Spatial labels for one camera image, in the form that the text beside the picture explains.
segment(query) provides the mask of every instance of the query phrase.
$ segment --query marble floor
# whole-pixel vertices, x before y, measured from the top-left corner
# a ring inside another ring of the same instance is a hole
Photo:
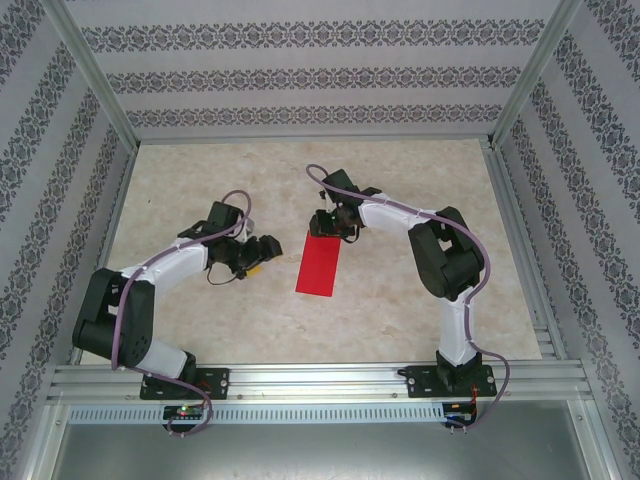
[[[284,251],[243,281],[211,286],[203,272],[180,284],[156,303],[156,338],[194,353],[199,363],[435,359],[438,304],[418,278],[408,240],[363,230],[355,245],[342,244],[333,297],[295,292],[308,222],[322,207],[318,186],[305,174],[311,162],[329,172],[344,168],[361,189],[378,187],[416,207],[458,208],[493,265],[487,288],[476,297],[476,342],[510,359],[540,358],[475,140],[143,146],[110,268],[167,247],[236,188],[253,198],[255,233],[275,236]],[[234,202],[244,207],[241,197]],[[216,267],[212,281],[229,273]]]

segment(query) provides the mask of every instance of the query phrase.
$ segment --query red block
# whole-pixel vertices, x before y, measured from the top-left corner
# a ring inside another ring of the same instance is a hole
[[[296,292],[333,296],[340,242],[338,237],[312,237],[307,232]]]

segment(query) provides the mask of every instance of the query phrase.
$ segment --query black mounting bracket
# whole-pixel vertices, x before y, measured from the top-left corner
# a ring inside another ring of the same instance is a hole
[[[211,400],[226,400],[229,391],[228,368],[197,368],[191,385],[203,390]],[[202,400],[193,390],[145,376],[140,387],[141,400]]]
[[[478,397],[495,397],[498,393],[489,365],[480,365],[472,375],[451,386],[441,380],[437,365],[411,365],[398,370],[398,375],[406,378],[409,398],[471,397],[474,385]]]

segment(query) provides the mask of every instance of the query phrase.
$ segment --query damask pattern wall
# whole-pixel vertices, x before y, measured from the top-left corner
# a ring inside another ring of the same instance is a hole
[[[0,479],[69,358],[127,149],[35,0],[0,2]]]
[[[143,140],[488,134],[557,0],[75,0]]]
[[[585,1],[502,146],[622,478],[640,478],[640,2]]]

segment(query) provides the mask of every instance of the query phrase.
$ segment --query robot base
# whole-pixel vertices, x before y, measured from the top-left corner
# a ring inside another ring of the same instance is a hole
[[[187,383],[203,390],[211,400],[226,400],[229,369],[197,368],[195,378],[189,379]],[[202,396],[193,390],[145,376],[140,387],[140,400],[202,400]]]
[[[480,354],[466,365],[454,367],[436,352],[438,365],[411,365],[398,370],[407,379],[409,398],[495,397],[498,393],[489,365],[482,365]]]

